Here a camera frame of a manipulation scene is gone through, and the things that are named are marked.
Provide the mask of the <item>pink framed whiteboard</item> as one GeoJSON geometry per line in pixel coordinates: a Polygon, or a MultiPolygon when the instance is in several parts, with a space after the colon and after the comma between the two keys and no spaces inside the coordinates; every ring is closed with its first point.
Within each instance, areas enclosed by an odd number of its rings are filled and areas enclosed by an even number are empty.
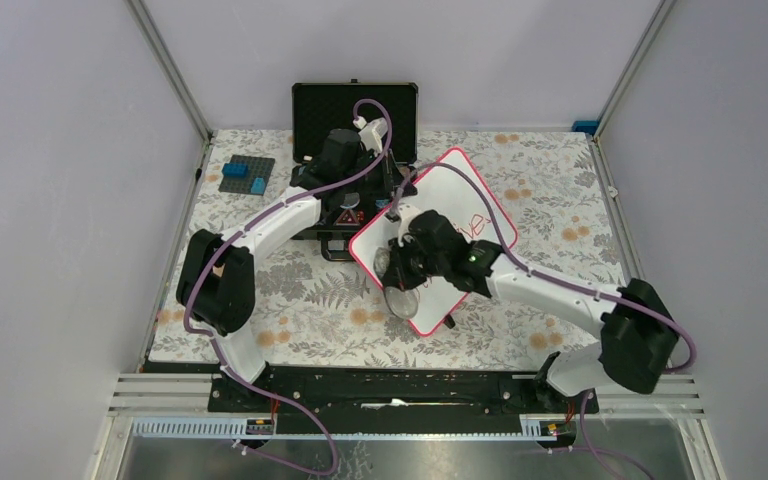
{"type": "MultiPolygon", "coordinates": [[[[414,182],[418,193],[402,199],[399,204],[411,205],[421,211],[437,211],[468,241],[496,242],[498,237],[494,227],[499,226],[504,242],[508,247],[514,247],[519,240],[515,223],[466,153],[453,147],[436,163],[436,168],[426,170],[414,182]]],[[[387,220],[381,211],[349,241],[349,253],[377,286],[382,282],[373,269],[376,252],[388,246],[397,230],[398,224],[387,220]]],[[[408,324],[421,337],[434,333],[445,317],[467,297],[441,277],[429,279],[416,292],[418,311],[408,324]]]]}

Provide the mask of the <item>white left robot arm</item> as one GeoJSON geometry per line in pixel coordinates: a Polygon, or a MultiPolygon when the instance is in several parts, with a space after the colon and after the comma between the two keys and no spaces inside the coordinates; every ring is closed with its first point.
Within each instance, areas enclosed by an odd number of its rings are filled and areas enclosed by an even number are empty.
{"type": "Polygon", "coordinates": [[[356,118],[352,128],[329,132],[290,186],[242,225],[190,238],[176,287],[184,328],[211,342],[222,371],[236,379],[232,398],[245,410],[264,407],[271,388],[259,377],[267,362],[249,324],[260,264],[308,228],[389,200],[396,171],[388,122],[356,118]]]}

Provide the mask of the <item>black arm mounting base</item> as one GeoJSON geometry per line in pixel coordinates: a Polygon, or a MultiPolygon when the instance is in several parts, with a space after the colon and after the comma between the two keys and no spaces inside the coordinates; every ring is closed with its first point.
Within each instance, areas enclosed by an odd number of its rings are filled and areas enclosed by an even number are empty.
{"type": "Polygon", "coordinates": [[[367,424],[455,429],[514,415],[565,423],[598,410],[582,394],[554,392],[536,372],[269,366],[253,385],[220,374],[211,383],[209,412],[262,414],[323,432],[367,424]]]}

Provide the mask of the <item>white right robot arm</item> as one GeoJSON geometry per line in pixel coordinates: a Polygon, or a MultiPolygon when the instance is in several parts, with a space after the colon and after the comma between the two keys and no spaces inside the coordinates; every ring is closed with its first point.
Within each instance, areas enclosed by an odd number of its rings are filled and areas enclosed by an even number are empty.
{"type": "Polygon", "coordinates": [[[604,385],[652,393],[679,339],[648,283],[597,286],[529,268],[502,244],[467,240],[434,210],[402,216],[396,237],[376,254],[373,271],[390,310],[402,318],[418,312],[417,289],[440,277],[460,292],[523,303],[595,337],[592,345],[544,362],[533,396],[549,412],[604,385]]]}

